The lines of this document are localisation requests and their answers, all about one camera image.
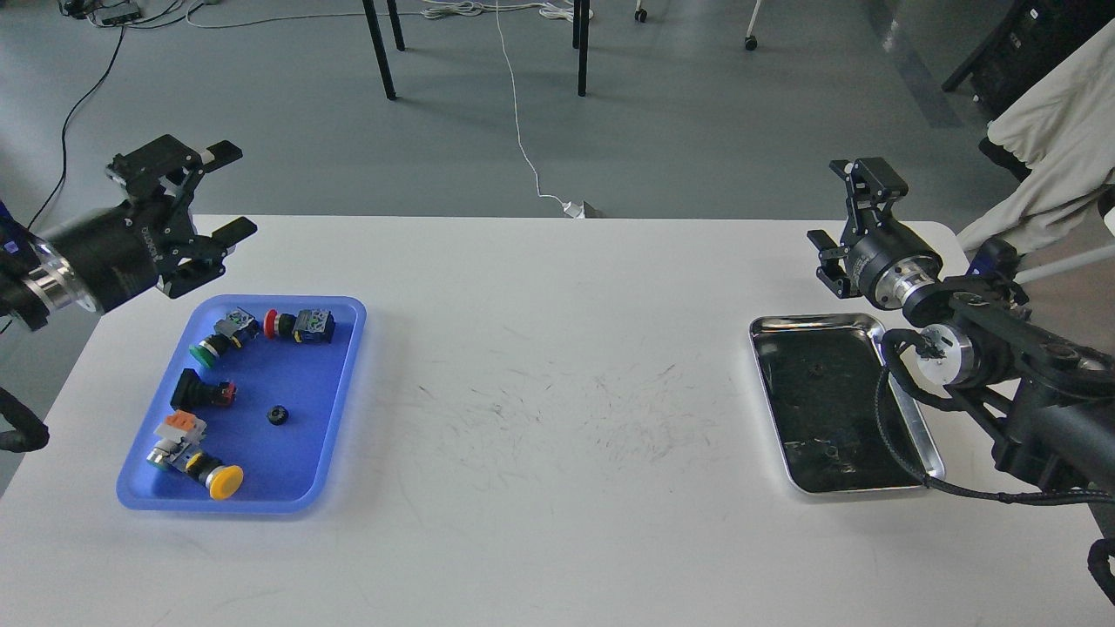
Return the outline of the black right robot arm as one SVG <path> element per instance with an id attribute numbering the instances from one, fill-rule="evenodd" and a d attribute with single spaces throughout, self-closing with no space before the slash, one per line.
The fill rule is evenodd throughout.
<path id="1" fill-rule="evenodd" d="M 806 234 L 820 253 L 817 278 L 837 298 L 863 298 L 909 324 L 882 337 L 875 397 L 895 382 L 928 408 L 968 414 L 991 437 L 995 467 L 1032 490 L 986 492 L 935 479 L 896 451 L 878 416 L 889 455 L 917 484 L 948 495 L 1090 505 L 1103 536 L 1087 567 L 1111 597 L 1111 354 L 1031 324 L 1016 282 L 1020 255 L 1004 239 L 987 239 L 967 273 L 941 277 L 943 257 L 892 212 L 909 189 L 888 160 L 832 160 L 828 167 L 847 192 L 847 223 L 840 239 Z"/>

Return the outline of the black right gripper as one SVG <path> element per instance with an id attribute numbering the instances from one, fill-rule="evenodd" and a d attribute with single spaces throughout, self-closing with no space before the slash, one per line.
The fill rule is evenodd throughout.
<path id="1" fill-rule="evenodd" d="M 896 201 L 909 193 L 906 182 L 880 156 L 831 160 L 828 170 L 847 190 L 847 245 L 836 245 L 824 230 L 806 232 L 820 254 L 817 278 L 838 299 L 863 296 L 881 310 L 902 308 L 943 270 L 943 258 L 923 238 L 888 222 Z"/>

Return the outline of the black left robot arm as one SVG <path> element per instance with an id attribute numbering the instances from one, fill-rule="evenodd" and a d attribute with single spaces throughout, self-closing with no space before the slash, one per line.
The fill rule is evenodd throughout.
<path id="1" fill-rule="evenodd" d="M 164 135 L 108 163 L 108 179 L 125 195 L 116 206 L 41 235 L 4 214 L 4 320 L 38 332 L 70 305 L 109 314 L 151 288 L 176 299 L 219 279 L 256 225 L 237 218 L 200 234 L 191 203 L 204 176 L 242 156 L 230 139 L 195 149 Z"/>

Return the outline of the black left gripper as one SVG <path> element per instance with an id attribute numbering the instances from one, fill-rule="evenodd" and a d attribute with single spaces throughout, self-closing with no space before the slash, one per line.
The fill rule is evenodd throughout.
<path id="1" fill-rule="evenodd" d="M 200 179 L 241 158 L 230 139 L 198 151 L 168 134 L 115 155 L 106 175 L 125 201 L 35 239 L 38 308 L 51 314 L 76 303 L 109 314 L 151 288 L 176 299 L 222 277 L 227 257 L 258 226 L 237 218 L 197 234 L 190 205 Z"/>

